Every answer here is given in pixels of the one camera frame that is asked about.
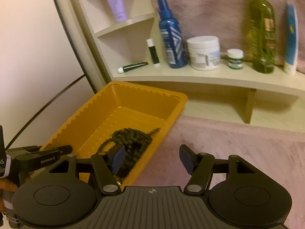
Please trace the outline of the small green lip salve jar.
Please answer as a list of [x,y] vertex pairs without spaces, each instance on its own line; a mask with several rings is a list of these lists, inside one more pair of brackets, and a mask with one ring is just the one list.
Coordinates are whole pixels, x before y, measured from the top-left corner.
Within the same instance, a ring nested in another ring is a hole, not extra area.
[[243,57],[244,52],[240,49],[227,49],[226,51],[228,66],[231,69],[242,69],[243,68]]

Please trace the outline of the blue white tube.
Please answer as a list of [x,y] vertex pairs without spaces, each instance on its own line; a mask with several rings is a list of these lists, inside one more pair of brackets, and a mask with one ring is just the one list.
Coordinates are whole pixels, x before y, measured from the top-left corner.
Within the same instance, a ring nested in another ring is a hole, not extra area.
[[287,41],[284,59],[284,72],[293,76],[297,71],[298,65],[298,18],[297,11],[292,3],[287,3]]

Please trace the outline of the pink towel backdrop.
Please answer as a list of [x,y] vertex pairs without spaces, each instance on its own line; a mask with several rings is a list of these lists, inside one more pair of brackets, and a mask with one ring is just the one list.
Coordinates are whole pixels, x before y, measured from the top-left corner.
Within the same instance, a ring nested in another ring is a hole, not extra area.
[[[304,72],[304,0],[268,0],[275,13],[276,63],[284,63],[287,22],[286,4],[296,7],[299,30],[297,70]],[[151,0],[155,9],[157,0]],[[250,0],[167,0],[174,16],[180,22],[183,38],[213,35],[220,40],[221,50],[242,49],[247,58],[250,50]]]

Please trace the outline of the green white lip balm stick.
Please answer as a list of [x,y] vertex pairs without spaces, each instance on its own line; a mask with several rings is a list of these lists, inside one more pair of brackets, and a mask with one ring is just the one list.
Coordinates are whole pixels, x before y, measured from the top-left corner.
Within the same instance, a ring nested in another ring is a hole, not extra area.
[[156,51],[153,39],[152,38],[146,39],[146,44],[148,46],[150,56],[152,58],[152,62],[154,64],[154,66],[159,67],[160,66],[160,61],[159,61],[159,58],[158,58],[158,55],[157,55],[157,51]]

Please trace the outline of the blue spray bottle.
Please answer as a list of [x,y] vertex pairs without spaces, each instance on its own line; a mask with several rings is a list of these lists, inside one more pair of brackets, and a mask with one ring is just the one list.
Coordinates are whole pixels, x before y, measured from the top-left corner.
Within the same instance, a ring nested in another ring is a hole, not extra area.
[[157,0],[159,7],[159,31],[169,65],[173,69],[187,65],[184,42],[178,20],[173,16],[167,0]]

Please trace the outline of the green olive oil bottle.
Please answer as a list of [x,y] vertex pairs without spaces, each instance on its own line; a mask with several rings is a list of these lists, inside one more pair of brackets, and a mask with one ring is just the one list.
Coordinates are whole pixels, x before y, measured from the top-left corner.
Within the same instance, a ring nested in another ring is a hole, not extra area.
[[272,73],[275,66],[275,11],[268,0],[250,0],[248,4],[248,54],[254,70]]

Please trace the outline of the white cream jar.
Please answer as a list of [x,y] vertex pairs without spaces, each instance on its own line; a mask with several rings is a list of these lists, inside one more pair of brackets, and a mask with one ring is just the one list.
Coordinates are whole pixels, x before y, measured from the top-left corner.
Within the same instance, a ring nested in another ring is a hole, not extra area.
[[216,36],[187,39],[191,67],[199,71],[214,70],[220,65],[220,43]]

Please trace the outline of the pink fuzzy table cloth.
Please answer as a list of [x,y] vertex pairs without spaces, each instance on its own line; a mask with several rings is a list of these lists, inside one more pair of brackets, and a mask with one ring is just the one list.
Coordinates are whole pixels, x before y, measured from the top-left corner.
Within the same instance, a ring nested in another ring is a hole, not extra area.
[[291,194],[288,228],[304,228],[304,133],[181,116],[134,182],[138,186],[184,187],[190,175],[179,147],[207,152],[217,159],[239,155]]

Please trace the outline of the green tube lying down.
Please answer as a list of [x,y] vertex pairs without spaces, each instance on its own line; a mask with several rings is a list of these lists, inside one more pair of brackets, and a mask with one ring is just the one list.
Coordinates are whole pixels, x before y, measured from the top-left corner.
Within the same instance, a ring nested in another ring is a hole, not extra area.
[[140,67],[143,67],[143,66],[147,66],[148,65],[148,62],[141,62],[141,63],[137,63],[137,64],[131,64],[131,65],[126,65],[126,66],[123,66],[123,67],[119,67],[117,69],[117,72],[118,73],[125,73],[125,72],[129,72],[131,70],[134,70],[134,69],[137,69],[137,68],[140,68]]

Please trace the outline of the orange plastic tray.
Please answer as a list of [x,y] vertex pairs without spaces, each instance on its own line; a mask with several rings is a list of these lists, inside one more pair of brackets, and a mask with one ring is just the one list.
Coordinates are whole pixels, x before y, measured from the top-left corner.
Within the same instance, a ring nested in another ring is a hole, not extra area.
[[185,108],[179,92],[112,81],[82,105],[42,146],[71,145],[77,158],[90,158],[110,135],[124,128],[145,133],[158,128],[153,141],[122,186],[133,185]]

